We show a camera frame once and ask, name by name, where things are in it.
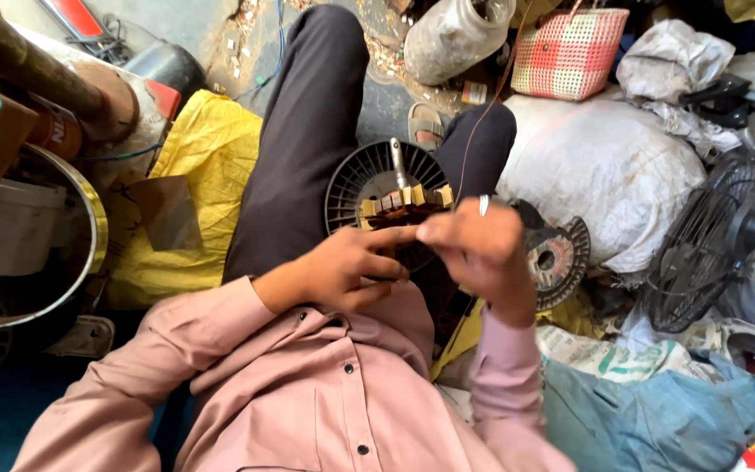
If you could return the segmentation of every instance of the sandal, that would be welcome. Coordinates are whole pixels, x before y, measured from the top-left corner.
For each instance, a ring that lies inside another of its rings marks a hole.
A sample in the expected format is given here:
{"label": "sandal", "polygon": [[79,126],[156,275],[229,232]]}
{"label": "sandal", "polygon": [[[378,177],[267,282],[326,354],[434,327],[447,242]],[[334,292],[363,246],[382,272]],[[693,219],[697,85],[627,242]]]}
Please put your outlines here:
{"label": "sandal", "polygon": [[430,105],[425,102],[414,103],[409,108],[407,123],[410,143],[414,143],[427,151],[434,151],[439,147],[435,141],[419,141],[415,136],[419,131],[429,131],[440,139],[445,135],[445,128],[441,125],[441,117]]}

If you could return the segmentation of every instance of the pink shirt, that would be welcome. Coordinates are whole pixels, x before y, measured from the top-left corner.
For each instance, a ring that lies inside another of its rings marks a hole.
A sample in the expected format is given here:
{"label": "pink shirt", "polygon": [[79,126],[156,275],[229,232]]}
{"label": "pink shirt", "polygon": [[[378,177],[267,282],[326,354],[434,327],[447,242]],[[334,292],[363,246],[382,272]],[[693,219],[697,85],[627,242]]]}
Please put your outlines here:
{"label": "pink shirt", "polygon": [[246,277],[176,296],[48,407],[14,471],[158,471],[153,407],[190,378],[178,472],[575,470],[544,440],[534,327],[482,319],[471,428],[428,381],[433,323],[412,283],[357,314],[276,316]]}

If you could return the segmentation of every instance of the red metal piece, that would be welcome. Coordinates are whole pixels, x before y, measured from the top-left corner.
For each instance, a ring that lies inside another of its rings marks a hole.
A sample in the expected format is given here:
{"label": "red metal piece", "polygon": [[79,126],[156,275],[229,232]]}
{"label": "red metal piece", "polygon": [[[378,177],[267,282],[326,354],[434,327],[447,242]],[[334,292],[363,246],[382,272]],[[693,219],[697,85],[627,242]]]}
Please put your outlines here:
{"label": "red metal piece", "polygon": [[81,35],[99,36],[104,32],[80,0],[51,0],[51,2]]}
{"label": "red metal piece", "polygon": [[144,79],[144,89],[153,98],[156,111],[160,116],[165,119],[173,119],[182,99],[180,93],[152,79]]}

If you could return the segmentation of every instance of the shirt sleeve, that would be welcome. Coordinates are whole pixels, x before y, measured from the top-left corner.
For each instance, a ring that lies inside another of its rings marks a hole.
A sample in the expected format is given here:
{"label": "shirt sleeve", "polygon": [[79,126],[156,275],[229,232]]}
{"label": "shirt sleeve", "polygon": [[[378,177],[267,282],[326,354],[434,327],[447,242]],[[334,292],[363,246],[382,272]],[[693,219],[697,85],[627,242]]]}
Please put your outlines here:
{"label": "shirt sleeve", "polygon": [[509,327],[491,314],[488,305],[481,318],[477,359],[470,371],[477,434],[509,471],[575,471],[570,459],[544,436],[534,325]]}
{"label": "shirt sleeve", "polygon": [[275,317],[246,277],[160,303],[39,417],[13,471],[159,471],[153,407]]}

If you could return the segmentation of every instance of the white bucket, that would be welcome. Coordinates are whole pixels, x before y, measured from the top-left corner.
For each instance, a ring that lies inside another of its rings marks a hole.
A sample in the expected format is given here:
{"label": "white bucket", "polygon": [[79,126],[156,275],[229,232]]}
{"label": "white bucket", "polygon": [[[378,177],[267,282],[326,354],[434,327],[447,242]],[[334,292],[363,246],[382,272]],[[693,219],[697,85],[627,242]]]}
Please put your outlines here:
{"label": "white bucket", "polygon": [[0,181],[0,275],[43,270],[66,188]]}

